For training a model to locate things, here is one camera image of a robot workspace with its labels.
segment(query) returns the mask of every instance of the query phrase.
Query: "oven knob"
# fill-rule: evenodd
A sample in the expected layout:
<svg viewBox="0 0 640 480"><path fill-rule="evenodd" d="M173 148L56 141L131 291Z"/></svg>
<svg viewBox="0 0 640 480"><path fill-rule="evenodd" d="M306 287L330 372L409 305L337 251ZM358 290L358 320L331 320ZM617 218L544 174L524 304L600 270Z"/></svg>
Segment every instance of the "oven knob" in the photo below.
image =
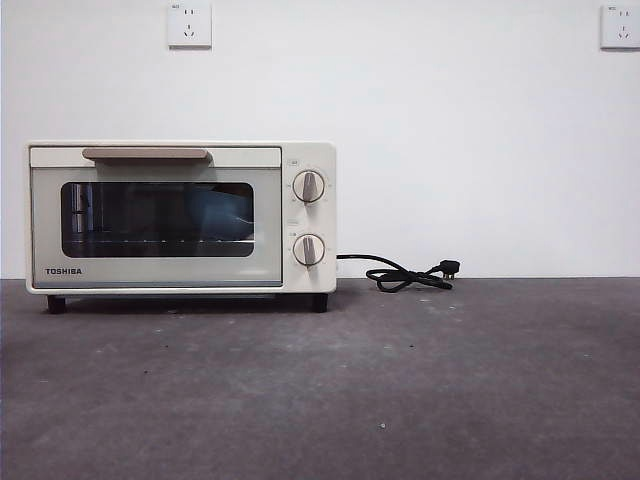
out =
<svg viewBox="0 0 640 480"><path fill-rule="evenodd" d="M303 202L315 202L324 193L324 180L319 173L306 170L293 181L293 191Z"/></svg>
<svg viewBox="0 0 640 480"><path fill-rule="evenodd" d="M315 235L302 235L293 246L293 254L302 265L310 267L324 257L324 243Z"/></svg>

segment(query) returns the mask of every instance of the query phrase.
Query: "power cord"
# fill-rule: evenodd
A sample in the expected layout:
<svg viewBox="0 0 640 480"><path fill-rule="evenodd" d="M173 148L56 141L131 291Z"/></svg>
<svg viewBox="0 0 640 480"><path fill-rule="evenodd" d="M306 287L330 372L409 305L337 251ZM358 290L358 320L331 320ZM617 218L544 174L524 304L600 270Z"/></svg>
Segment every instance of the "power cord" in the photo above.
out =
<svg viewBox="0 0 640 480"><path fill-rule="evenodd" d="M420 283L429 287L442 288L443 290L451 290L453 285L445 282L445 279L453 279L455 274L460 271L460 262L455 260L443 260L440 265L433 267L427 272L412 272L407 270L396 262L389 259L378 257L376 255L338 255L338 260L375 260L376 262L386 263L393 267L377 268L366 272L367 278L378 284L378 289L385 293L397 293L412 283ZM432 275L433 273L442 272L443 278ZM394 287L386 287L385 283L398 283Z"/></svg>

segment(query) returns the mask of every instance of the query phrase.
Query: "plug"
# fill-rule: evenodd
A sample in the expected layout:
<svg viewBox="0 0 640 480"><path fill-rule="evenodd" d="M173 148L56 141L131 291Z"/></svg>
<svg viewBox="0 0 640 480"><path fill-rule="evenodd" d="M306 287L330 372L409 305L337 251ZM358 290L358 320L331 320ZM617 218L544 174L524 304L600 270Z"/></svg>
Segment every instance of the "plug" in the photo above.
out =
<svg viewBox="0 0 640 480"><path fill-rule="evenodd" d="M460 262L455 260L443 260L440 262L438 270L442 272L442 277L445 280L453 280L456 273L460 271Z"/></svg>

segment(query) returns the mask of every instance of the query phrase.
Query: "oven door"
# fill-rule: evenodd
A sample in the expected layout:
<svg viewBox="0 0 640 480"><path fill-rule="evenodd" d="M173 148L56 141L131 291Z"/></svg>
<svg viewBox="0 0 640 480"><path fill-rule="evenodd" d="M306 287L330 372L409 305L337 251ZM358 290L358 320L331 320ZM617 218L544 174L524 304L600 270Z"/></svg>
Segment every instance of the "oven door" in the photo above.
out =
<svg viewBox="0 0 640 480"><path fill-rule="evenodd" d="M279 148L30 158L35 288L282 285Z"/></svg>

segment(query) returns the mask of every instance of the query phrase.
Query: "toshiba logo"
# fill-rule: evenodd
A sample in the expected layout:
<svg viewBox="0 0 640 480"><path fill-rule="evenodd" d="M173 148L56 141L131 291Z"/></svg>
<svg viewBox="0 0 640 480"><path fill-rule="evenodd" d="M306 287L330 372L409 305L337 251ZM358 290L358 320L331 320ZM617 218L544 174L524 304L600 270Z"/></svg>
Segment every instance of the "toshiba logo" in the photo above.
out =
<svg viewBox="0 0 640 480"><path fill-rule="evenodd" d="M79 268L45 268L47 275L82 275Z"/></svg>

